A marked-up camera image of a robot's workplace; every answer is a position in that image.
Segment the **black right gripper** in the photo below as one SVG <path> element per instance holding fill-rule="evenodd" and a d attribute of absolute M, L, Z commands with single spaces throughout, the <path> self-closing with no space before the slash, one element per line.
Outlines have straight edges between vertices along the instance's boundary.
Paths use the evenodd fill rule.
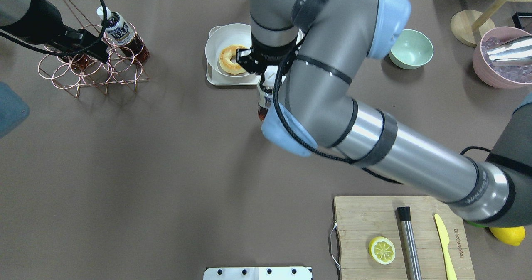
<path fill-rule="evenodd" d="M 268 66 L 279 66 L 295 54 L 297 38 L 281 47 L 273 47 L 251 38 L 250 48 L 237 48 L 237 63 L 250 74 L 263 74 Z"/>

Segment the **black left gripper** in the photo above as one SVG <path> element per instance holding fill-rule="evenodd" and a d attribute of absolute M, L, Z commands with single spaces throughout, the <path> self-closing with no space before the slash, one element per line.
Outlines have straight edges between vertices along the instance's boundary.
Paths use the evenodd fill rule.
<path fill-rule="evenodd" d="M 108 45 L 85 29 L 66 29 L 46 43 L 46 47 L 60 57 L 88 55 L 106 64 L 109 59 Z"/>

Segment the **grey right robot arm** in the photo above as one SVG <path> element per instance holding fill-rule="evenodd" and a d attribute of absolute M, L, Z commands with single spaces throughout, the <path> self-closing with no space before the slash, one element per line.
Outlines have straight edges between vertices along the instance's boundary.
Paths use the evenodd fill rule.
<path fill-rule="evenodd" d="M 382 59 L 404 29 L 408 0 L 249 0 L 250 73 L 277 67 L 264 136 L 409 185 L 490 227 L 531 224 L 531 95 L 484 161 L 424 137 L 349 93 L 364 60 Z"/>

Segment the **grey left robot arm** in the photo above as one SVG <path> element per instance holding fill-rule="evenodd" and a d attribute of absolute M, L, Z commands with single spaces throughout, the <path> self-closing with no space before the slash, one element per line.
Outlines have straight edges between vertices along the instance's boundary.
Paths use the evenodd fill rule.
<path fill-rule="evenodd" d="M 105 29 L 92 34 L 64 24 L 59 10 L 47 0 L 0 0 L 1 36 L 32 51 L 73 60 L 87 55 L 106 64 Z"/>

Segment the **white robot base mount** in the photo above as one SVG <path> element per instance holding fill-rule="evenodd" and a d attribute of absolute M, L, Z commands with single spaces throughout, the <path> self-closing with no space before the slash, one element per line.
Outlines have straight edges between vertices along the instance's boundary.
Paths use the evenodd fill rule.
<path fill-rule="evenodd" d="M 203 274 L 204 280 L 313 280 L 311 267 L 211 267 Z"/>

